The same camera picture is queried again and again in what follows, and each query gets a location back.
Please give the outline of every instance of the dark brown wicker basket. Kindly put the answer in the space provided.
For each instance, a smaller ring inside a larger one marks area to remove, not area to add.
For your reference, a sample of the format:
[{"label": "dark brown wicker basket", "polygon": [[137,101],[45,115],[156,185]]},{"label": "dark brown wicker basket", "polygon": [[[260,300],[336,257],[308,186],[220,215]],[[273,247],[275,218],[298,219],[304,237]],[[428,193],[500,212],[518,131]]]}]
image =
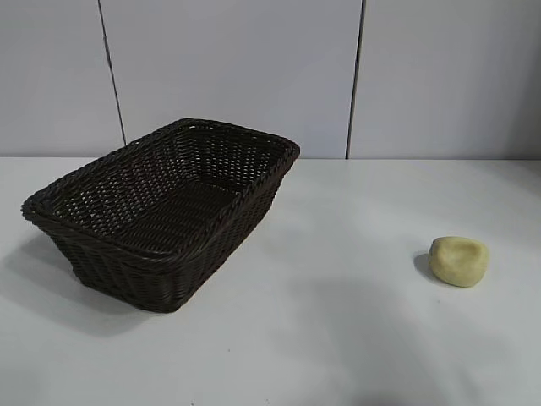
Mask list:
[{"label": "dark brown wicker basket", "polygon": [[173,312],[260,222],[298,154],[276,135],[186,118],[60,178],[22,212],[85,286]]}]

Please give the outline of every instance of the white table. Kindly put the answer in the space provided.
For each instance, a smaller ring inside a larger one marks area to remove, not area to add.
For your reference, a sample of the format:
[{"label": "white table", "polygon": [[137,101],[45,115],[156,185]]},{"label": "white table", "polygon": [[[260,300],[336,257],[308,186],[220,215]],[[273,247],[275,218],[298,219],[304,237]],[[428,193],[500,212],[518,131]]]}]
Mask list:
[{"label": "white table", "polygon": [[[0,404],[533,406],[541,163],[300,161],[177,313],[82,287],[20,203],[87,159],[0,160]],[[492,251],[475,288],[432,239]]]}]

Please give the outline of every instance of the white wall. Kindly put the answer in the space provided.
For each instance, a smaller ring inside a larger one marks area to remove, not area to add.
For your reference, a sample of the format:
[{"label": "white wall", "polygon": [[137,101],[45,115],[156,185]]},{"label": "white wall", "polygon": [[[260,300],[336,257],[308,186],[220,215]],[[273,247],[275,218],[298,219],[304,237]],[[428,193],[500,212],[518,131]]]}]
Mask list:
[{"label": "white wall", "polygon": [[344,157],[360,0],[108,0],[127,136],[182,117]]},{"label": "white wall", "polygon": [[122,145],[92,0],[0,6],[0,155],[97,156]]},{"label": "white wall", "polygon": [[352,157],[541,157],[541,1],[368,0]]}]

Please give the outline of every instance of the woven pattern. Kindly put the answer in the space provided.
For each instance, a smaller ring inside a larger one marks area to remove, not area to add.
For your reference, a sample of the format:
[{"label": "woven pattern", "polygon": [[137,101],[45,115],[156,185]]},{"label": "woven pattern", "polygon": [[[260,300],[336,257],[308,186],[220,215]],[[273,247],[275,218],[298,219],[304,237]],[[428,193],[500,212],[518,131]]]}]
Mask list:
[{"label": "woven pattern", "polygon": [[260,222],[298,154],[276,135],[185,118],[60,178],[22,212],[85,286],[173,312]]}]

